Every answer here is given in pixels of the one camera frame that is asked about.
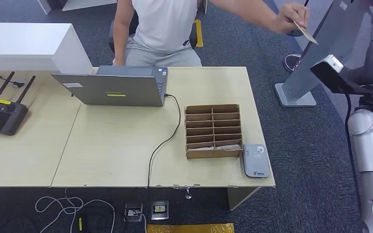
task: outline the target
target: cardboard organizer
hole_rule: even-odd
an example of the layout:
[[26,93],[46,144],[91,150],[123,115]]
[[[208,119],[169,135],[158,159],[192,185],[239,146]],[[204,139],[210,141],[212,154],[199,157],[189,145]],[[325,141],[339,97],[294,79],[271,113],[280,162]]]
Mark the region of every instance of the cardboard organizer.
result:
[[186,157],[238,157],[242,131],[238,104],[198,105],[185,108]]

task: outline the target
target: white t-shirt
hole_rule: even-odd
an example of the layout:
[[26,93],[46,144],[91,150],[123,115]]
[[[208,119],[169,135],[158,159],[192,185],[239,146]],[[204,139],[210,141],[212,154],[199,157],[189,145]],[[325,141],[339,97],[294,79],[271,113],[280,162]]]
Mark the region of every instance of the white t-shirt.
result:
[[169,51],[189,39],[197,0],[132,0],[139,25],[134,40],[152,50]]

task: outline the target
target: card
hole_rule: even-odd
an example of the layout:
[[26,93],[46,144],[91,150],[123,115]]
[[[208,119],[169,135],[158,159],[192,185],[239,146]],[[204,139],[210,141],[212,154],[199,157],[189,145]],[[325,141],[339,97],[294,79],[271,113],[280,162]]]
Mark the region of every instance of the card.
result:
[[304,34],[304,36],[307,38],[307,40],[311,41],[314,44],[318,44],[318,42],[311,36],[311,34],[309,32],[307,32],[307,30],[305,28],[301,27],[296,22],[294,22],[294,23],[295,23],[295,25],[297,25],[298,29]]

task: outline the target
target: router antenna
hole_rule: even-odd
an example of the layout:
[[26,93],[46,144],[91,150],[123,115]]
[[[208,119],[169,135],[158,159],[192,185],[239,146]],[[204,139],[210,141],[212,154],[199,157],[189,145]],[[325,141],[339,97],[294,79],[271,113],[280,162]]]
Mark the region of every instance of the router antenna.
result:
[[2,92],[5,90],[6,86],[8,85],[9,81],[11,80],[11,78],[14,76],[15,72],[11,72],[11,74],[9,75],[9,77],[5,80],[5,82],[2,84],[2,86],[0,87],[0,95],[2,94]]
[[32,83],[34,82],[36,76],[33,75],[29,83],[26,85],[25,89],[23,89],[22,94],[20,94],[17,103],[21,103],[22,99],[25,97],[26,92],[29,90],[29,87],[31,87]]

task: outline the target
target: gray pants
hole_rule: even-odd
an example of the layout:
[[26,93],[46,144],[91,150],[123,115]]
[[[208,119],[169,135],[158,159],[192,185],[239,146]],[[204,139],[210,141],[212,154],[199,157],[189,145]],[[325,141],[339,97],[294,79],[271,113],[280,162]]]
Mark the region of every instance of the gray pants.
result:
[[188,43],[172,51],[155,51],[128,38],[125,65],[130,67],[201,67],[201,60]]

